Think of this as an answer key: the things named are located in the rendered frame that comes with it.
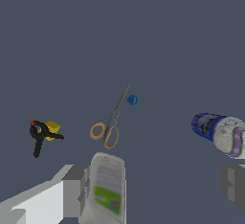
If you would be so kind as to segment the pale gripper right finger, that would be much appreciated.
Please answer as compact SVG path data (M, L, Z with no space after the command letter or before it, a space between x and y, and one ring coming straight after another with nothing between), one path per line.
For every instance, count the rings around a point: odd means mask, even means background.
M221 166L219 188L245 213L245 165Z

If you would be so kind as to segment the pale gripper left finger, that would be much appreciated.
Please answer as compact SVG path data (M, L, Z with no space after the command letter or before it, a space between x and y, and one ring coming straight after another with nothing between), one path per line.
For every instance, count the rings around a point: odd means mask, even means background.
M58 224L80 217L89 191L89 167L65 165L50 181L0 203L0 224Z

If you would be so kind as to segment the white baseball with purple marks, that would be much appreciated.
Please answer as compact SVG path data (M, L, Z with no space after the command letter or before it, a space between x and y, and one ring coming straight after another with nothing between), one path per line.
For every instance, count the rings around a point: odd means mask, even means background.
M221 125L213 133L213 144L223 154L245 159L245 129L237 125Z

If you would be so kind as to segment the black spring clamp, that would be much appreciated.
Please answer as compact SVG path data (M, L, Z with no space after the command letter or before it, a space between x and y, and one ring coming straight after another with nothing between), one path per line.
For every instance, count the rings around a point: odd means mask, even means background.
M55 122L42 123L39 121L31 121L30 134L35 139L33 152L35 158L39 156L44 140L51 141L53 139L64 139L62 135L58 134L59 129L60 126Z

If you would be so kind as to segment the blue can with white lid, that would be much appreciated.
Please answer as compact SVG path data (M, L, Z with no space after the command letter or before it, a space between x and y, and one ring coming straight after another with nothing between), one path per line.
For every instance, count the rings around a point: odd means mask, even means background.
M236 125L245 128L245 123L238 118L209 113L196 114L191 121L192 131L210 141L214 131L222 125Z

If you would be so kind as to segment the small blue marble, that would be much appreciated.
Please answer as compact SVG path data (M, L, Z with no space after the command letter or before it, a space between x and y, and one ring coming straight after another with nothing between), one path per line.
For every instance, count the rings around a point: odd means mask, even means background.
M130 105L135 105L135 104L138 102L138 97L135 96L135 95L130 95L130 96L127 98L127 102L128 102Z

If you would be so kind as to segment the orange handled scissors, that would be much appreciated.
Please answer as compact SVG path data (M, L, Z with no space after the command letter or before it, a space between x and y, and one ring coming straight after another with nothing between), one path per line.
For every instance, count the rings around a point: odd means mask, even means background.
M104 146L107 149L113 148L116 145L117 141L119 140L119 138L116 138L115 142L112 145L108 144L108 140L112 133L112 130L113 129L118 130L118 118L120 116L123 105L127 99L130 88L131 88L131 84L128 84L111 116L108 117L107 119L94 123L90 128L90 137L94 140L103 138ZM100 134L94 133L94 128L97 126L101 127Z

